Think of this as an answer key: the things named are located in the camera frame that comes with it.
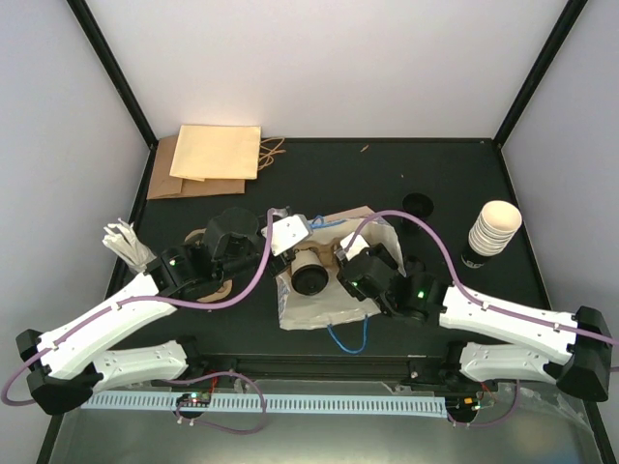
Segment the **black branded paper cup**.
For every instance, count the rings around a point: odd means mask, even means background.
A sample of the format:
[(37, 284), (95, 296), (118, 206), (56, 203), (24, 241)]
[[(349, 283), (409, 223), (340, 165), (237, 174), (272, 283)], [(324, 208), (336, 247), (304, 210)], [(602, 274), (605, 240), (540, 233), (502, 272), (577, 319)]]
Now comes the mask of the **black branded paper cup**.
[(297, 250), (291, 263), (291, 284), (296, 293), (314, 296), (322, 292), (329, 274), (318, 255), (311, 249)]

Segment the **brown pulp cup carrier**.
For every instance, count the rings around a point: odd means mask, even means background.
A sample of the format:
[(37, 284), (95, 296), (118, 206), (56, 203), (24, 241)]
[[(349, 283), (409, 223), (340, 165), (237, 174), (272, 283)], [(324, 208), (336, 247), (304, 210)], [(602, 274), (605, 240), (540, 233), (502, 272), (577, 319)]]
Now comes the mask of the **brown pulp cup carrier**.
[(335, 238), (327, 243), (305, 240), (293, 247), (293, 251), (295, 254), (293, 262), (303, 261), (305, 253), (311, 252), (325, 269), (340, 267), (349, 261), (343, 250), (341, 238)]
[[(186, 244), (200, 245), (206, 229), (195, 229), (185, 239)], [(196, 292), (197, 297), (195, 300), (198, 303), (208, 304), (215, 303), (226, 298), (233, 287), (233, 281), (231, 279), (224, 281), (218, 289), (211, 284), (204, 288), (198, 289)]]

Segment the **blue checkered paper bag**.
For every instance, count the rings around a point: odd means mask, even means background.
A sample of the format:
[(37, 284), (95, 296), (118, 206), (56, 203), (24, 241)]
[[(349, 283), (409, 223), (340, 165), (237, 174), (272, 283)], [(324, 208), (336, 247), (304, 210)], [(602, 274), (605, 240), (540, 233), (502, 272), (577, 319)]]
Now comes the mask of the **blue checkered paper bag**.
[[(373, 213), (368, 206), (335, 213), (326, 217), (316, 216), (309, 220), (312, 235), (307, 240), (327, 243), (335, 238), (344, 238), (353, 233), (363, 219)], [(335, 326), (362, 322), (380, 313), (370, 299), (359, 301), (350, 295), (338, 281), (339, 267), (326, 269), (329, 282), (317, 295), (304, 296), (295, 292), (291, 284), (291, 265), (276, 277), (278, 286), (278, 312), (280, 328), (285, 331), (313, 331), (325, 329), (331, 332)]]

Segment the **white stirrers bundle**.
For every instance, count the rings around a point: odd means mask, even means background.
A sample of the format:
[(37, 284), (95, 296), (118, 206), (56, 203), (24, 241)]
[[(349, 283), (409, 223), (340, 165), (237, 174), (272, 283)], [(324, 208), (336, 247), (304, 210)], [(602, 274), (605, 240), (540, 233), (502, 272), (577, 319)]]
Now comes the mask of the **white stirrers bundle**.
[(124, 261), (134, 274), (144, 272), (147, 265), (156, 258), (154, 252), (138, 239), (132, 223), (119, 218), (103, 230), (103, 245)]

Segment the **stack of black cup lids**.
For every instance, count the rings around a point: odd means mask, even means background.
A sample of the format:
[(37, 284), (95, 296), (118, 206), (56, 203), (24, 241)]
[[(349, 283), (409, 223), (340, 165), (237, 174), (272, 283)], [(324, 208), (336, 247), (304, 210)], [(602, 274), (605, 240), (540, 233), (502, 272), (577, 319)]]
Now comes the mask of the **stack of black cup lids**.
[(403, 264), (408, 278), (423, 276), (427, 271), (425, 262), (414, 255), (407, 255), (404, 258)]

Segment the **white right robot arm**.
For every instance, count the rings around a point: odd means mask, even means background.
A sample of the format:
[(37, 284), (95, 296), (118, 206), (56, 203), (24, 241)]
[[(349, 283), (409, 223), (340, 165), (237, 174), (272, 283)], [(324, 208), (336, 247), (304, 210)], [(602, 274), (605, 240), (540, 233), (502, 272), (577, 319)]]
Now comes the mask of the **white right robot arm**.
[(425, 271), (402, 272), (381, 244), (335, 246), (334, 255), (341, 286), (382, 314), (495, 339), (493, 345), (451, 343), (438, 373), (446, 387), (519, 380), (548, 383), (585, 401), (608, 399), (611, 335), (597, 309), (540, 309), (447, 284)]

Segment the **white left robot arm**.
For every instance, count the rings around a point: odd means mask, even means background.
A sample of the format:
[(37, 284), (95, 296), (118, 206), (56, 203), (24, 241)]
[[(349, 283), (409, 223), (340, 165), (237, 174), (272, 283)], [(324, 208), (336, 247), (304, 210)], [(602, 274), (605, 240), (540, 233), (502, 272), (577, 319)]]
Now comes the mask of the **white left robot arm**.
[(265, 219), (231, 208), (212, 217), (202, 237), (172, 247), (129, 283), (73, 321), (48, 332), (26, 330), (16, 338), (29, 398), (4, 404), (37, 405), (50, 416), (86, 403), (94, 394), (131, 384), (162, 381), (195, 386), (208, 363), (192, 342), (173, 338), (150, 347), (118, 350), (117, 344), (179, 309), (217, 311), (244, 300), (266, 274), (280, 274), (292, 249), (312, 233), (303, 215), (271, 209)]

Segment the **light tan paper bag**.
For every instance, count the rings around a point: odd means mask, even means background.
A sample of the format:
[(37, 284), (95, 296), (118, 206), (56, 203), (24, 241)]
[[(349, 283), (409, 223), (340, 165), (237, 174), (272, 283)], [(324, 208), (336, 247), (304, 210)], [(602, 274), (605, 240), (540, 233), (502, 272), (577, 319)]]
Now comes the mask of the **light tan paper bag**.
[(184, 125), (169, 175), (183, 180), (255, 180), (285, 152), (284, 137), (263, 138), (261, 127)]

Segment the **brown kraft paper bag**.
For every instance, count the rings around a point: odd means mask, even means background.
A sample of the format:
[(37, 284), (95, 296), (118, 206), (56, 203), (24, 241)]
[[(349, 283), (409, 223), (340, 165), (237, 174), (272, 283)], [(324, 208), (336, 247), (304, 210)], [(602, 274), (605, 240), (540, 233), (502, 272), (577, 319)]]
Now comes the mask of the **brown kraft paper bag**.
[(194, 181), (171, 176), (169, 171), (177, 139), (177, 135), (172, 135), (159, 141), (147, 192), (148, 200), (207, 197), (245, 192), (246, 182), (244, 180)]

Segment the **small electronics board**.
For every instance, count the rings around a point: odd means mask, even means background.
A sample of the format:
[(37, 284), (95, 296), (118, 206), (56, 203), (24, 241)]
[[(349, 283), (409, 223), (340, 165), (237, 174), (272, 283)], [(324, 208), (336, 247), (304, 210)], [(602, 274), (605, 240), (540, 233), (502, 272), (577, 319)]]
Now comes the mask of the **small electronics board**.
[(209, 392), (186, 392), (176, 399), (177, 407), (207, 407), (212, 395)]

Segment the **stack of white paper cups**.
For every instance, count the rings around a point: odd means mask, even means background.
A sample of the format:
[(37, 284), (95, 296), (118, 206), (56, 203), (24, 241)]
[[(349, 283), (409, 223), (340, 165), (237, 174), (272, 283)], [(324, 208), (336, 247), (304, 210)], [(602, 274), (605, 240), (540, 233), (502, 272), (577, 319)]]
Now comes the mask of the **stack of white paper cups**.
[(507, 201), (487, 202), (468, 232), (461, 260), (471, 269), (481, 268), (501, 253), (522, 224), (520, 210)]

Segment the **black corner frame post left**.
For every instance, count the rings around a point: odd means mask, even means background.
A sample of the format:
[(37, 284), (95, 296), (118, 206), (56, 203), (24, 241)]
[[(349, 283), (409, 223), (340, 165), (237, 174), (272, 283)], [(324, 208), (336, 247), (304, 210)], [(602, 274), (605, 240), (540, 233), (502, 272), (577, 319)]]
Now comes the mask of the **black corner frame post left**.
[(146, 146), (152, 148), (158, 139), (89, 5), (84, 0), (67, 0), (67, 4)]

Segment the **black corner frame post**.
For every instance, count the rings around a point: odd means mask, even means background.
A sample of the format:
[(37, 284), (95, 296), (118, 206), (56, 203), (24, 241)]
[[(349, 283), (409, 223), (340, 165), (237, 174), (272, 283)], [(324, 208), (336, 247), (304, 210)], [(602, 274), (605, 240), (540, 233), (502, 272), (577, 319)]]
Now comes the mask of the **black corner frame post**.
[(152, 148), (158, 139), (89, 5), (84, 0), (67, 0), (67, 4), (146, 146)]
[(498, 149), (502, 149), (507, 143), (528, 103), (535, 95), (535, 92), (542, 83), (565, 40), (569, 37), (587, 3), (587, 0), (569, 0), (566, 2), (533, 66), (518, 90), (505, 118), (493, 137), (493, 145)]

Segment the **black corner frame post right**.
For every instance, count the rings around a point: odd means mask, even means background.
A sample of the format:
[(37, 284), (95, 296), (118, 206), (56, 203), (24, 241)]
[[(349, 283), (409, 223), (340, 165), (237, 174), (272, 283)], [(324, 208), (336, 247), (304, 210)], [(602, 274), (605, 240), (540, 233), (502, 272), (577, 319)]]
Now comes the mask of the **black corner frame post right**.
[(533, 66), (518, 90), (505, 118), (493, 137), (493, 145), (498, 149), (502, 149), (507, 143), (528, 103), (535, 95), (535, 92), (542, 83), (565, 40), (569, 37), (587, 3), (587, 0), (569, 0), (566, 2)]

